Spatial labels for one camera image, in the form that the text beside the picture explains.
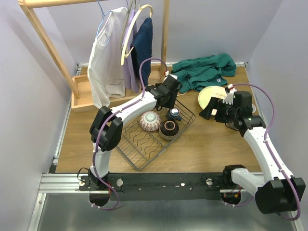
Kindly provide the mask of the cream round plate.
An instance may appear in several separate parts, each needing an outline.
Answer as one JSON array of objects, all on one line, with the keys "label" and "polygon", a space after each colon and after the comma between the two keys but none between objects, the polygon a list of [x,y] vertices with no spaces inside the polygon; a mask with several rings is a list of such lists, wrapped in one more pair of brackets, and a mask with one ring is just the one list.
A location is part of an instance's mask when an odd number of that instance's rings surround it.
[{"label": "cream round plate", "polygon": [[205,109],[212,97],[218,99],[224,99],[227,96],[227,92],[224,87],[210,86],[205,87],[199,92],[198,103],[202,109]]}]

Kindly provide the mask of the dark blue teacup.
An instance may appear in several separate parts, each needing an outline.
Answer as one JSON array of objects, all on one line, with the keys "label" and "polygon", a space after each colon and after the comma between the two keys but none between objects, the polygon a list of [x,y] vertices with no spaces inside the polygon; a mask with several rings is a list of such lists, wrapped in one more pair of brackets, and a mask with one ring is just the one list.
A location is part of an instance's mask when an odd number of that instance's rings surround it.
[{"label": "dark blue teacup", "polygon": [[182,118],[180,117],[180,110],[176,107],[170,108],[168,112],[166,113],[167,120],[172,121],[181,121]]}]

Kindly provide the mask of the dark brown bowl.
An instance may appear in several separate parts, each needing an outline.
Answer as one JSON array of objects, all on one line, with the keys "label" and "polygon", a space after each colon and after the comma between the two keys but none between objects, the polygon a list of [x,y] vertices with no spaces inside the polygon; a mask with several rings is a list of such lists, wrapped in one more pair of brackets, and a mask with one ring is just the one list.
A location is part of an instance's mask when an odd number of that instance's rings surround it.
[{"label": "dark brown bowl", "polygon": [[180,128],[177,122],[173,120],[165,120],[159,127],[159,135],[162,139],[171,141],[177,136],[179,130]]}]

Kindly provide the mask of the pink ceramic mug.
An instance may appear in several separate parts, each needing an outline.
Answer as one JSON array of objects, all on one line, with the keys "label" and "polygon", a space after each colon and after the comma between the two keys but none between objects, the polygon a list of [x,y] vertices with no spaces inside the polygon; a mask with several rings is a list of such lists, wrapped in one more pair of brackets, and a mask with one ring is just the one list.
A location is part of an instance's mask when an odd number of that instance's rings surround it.
[{"label": "pink ceramic mug", "polygon": [[254,104],[252,104],[252,113],[254,114],[257,111],[257,108]]}]

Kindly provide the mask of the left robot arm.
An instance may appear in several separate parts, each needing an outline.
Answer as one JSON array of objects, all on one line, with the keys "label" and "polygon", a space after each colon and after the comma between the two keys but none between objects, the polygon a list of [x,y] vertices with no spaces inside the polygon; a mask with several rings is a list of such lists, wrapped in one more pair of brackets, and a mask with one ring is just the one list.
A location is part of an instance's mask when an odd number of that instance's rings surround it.
[{"label": "left robot arm", "polygon": [[162,108],[173,108],[182,84],[176,75],[168,75],[162,83],[148,86],[132,100],[113,108],[101,107],[90,127],[93,143],[93,157],[90,171],[90,184],[96,190],[102,190],[107,183],[109,160],[112,150],[120,143],[122,129],[135,117]]}]

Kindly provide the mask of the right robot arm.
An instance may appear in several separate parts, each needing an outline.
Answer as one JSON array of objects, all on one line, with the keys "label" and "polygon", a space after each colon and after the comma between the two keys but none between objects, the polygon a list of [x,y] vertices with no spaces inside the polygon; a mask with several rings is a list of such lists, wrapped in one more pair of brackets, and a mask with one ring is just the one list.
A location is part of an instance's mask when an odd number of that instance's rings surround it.
[{"label": "right robot arm", "polygon": [[222,185],[228,189],[235,185],[245,189],[254,197],[263,214],[299,212],[305,182],[285,166],[269,138],[263,119],[253,115],[251,93],[230,91],[225,99],[211,97],[199,115],[210,119],[213,110],[216,110],[216,122],[231,123],[239,131],[251,147],[263,174],[258,178],[243,165],[225,166]]}]

